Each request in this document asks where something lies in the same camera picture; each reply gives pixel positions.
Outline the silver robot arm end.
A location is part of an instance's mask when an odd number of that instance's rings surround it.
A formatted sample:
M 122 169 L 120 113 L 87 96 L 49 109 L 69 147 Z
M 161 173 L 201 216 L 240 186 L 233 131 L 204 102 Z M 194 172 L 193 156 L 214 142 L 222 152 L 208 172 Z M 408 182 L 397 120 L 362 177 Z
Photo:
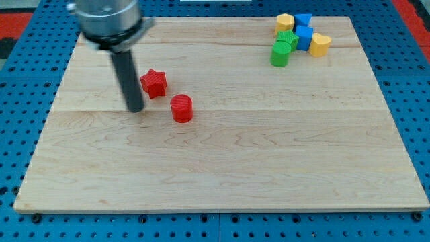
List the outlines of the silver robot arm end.
M 138 0 L 73 0 L 66 9 L 94 48 L 114 54 L 129 51 L 155 24 Z

